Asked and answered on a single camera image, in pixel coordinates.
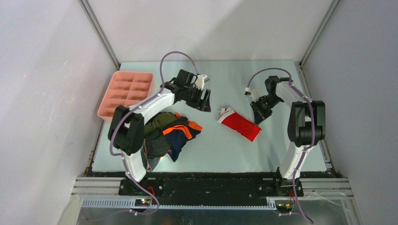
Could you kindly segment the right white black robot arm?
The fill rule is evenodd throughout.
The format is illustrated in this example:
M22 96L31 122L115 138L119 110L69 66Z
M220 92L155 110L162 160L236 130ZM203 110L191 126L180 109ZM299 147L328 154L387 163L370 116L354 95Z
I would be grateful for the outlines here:
M281 178L273 183L274 192L285 196L292 189L289 180L299 177L308 153L326 135L325 103L304 95L288 77L270 76L265 80L265 86L267 95L259 96L249 87L245 88L245 94L253 99L250 106L255 125L270 117L278 103L285 103L290 108L287 135L291 143L278 169Z

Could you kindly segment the right aluminium corner post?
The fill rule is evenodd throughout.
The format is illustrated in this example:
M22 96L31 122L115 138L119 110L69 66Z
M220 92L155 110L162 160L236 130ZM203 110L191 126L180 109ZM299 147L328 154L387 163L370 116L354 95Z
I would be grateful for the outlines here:
M326 27L328 26L330 20L332 19L333 15L335 14L337 8L339 7L341 0L332 0L329 8L327 9L324 17L321 20L317 30L315 31L314 36L312 37L308 47L306 48L304 55L302 56L301 60L299 61L299 66L301 69L305 67L308 59L310 58L313 50L315 49L317 43L319 42L320 38L322 37Z

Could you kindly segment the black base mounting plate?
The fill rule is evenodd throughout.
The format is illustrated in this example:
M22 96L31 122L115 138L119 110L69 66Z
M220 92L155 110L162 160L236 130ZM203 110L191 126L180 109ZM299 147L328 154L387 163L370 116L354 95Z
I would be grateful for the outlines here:
M295 181L274 172L155 172L135 184L119 172L106 172L78 178L73 193L124 198L119 205L134 208L264 208L274 207L275 200L293 202L305 192L335 190L337 179L330 170L302 172Z

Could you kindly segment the pink divided storage tray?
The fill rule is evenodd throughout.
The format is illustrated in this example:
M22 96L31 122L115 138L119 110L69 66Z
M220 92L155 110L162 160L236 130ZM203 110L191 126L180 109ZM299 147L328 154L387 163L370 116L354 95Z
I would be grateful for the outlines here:
M117 71L113 74L97 111L98 117L111 123L118 106L135 105L154 93L152 73Z

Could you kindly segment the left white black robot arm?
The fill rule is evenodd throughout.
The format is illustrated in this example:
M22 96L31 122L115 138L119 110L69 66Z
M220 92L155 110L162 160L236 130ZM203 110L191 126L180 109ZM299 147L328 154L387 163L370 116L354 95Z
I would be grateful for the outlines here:
M148 191L148 182L141 159L144 145L144 125L157 113L173 104L184 101L186 105L202 112L211 112L209 89L205 89L208 75L193 74L181 69L177 77L163 82L159 90L141 102L129 106L118 106L112 117L108 132L110 153L120 150L127 177L132 180L130 189L137 195Z

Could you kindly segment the left aluminium corner post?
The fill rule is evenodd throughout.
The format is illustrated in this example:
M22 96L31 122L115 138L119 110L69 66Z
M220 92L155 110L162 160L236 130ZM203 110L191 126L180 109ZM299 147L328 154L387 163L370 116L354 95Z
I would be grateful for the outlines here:
M101 42L105 52L107 53L108 57L110 58L112 64L114 65L116 70L120 69L121 63L118 60L97 16L93 8L91 7L88 0L78 0L79 4L81 5L82 10L86 14L86 17L91 24L94 32L96 33L99 41Z

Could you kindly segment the navy orange underwear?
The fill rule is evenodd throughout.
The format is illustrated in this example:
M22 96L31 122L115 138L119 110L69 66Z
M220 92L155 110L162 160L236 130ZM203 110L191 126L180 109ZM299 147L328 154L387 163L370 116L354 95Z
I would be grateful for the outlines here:
M177 120L167 125L162 133L170 144L167 154L173 162L176 162L182 148L188 141L195 139L201 133L203 127L178 113L175 113L174 116Z

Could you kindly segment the aluminium corner post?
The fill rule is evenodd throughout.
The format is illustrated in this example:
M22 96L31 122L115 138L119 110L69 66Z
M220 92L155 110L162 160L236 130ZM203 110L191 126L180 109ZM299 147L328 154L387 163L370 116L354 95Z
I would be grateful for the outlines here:
M308 59L310 58L313 50L315 49L317 43L319 42L320 38L322 37L326 27L328 26L330 20L332 19L333 15L335 14L337 8L339 7L341 0L332 0L329 8L327 9L324 17L321 20L317 30L315 31L314 36L312 37L308 47L306 48L304 55L302 56L301 60L299 61L299 66L301 69L305 67Z
M94 32L96 33L99 41L101 42L105 52L107 53L108 57L110 58L112 64L114 65L116 70L120 69L121 63L118 60L97 16L93 8L91 7L88 0L78 0L79 4L81 5L82 10L86 14L86 17L91 24Z

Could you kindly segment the red white underwear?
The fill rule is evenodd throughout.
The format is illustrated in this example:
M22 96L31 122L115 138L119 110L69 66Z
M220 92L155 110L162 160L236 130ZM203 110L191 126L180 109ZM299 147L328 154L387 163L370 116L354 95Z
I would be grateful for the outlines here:
M254 142L262 131L260 127L234 111L231 107L221 108L217 113L217 121L235 130L251 142Z

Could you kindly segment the olive green underwear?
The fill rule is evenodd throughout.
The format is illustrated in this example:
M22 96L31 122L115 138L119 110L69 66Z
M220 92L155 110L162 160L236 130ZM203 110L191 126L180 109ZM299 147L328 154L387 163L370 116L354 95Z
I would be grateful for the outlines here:
M177 117L171 112L157 114L144 126L144 137L149 136L154 130L165 128L176 120Z

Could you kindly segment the dark striped underwear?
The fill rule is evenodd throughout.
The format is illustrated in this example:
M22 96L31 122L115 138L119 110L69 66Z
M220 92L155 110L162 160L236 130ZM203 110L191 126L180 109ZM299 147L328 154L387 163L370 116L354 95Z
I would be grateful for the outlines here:
M161 157L168 155L170 144L163 135L162 130L154 130L144 139L143 164L147 171L153 171Z

